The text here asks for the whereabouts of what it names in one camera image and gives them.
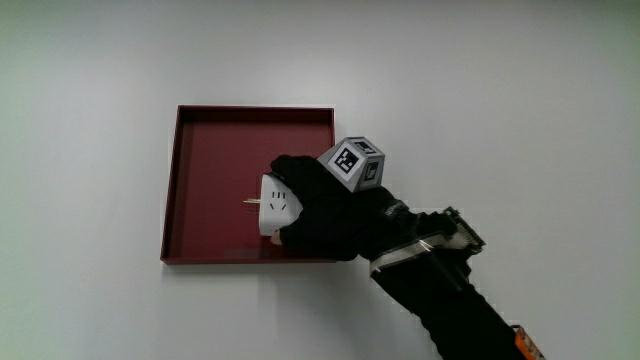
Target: fiducial marker cube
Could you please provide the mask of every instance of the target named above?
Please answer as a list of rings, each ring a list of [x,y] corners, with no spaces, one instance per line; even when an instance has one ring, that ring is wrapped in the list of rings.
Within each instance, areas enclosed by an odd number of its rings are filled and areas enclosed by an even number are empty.
[[[384,154],[365,137],[343,139],[318,161],[351,192],[382,184]]]

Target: gloved hand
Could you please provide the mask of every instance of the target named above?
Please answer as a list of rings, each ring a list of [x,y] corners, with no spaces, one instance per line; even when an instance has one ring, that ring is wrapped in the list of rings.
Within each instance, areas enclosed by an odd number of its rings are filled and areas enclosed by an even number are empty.
[[[298,219],[277,231],[272,242],[349,261],[379,241],[375,232],[380,209],[394,199],[387,189],[351,193],[310,156],[282,155],[271,169],[303,207]]]

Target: white surface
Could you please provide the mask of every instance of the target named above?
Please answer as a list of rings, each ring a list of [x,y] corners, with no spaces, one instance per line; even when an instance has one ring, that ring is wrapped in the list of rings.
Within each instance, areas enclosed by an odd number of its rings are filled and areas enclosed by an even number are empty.
[[[159,260],[177,105],[309,103],[549,359],[637,359],[637,5],[133,3],[0,5],[0,359],[436,359],[362,261]]]
[[[276,230],[296,221],[302,205],[291,189],[271,175],[262,175],[258,226],[260,235],[271,236]]]

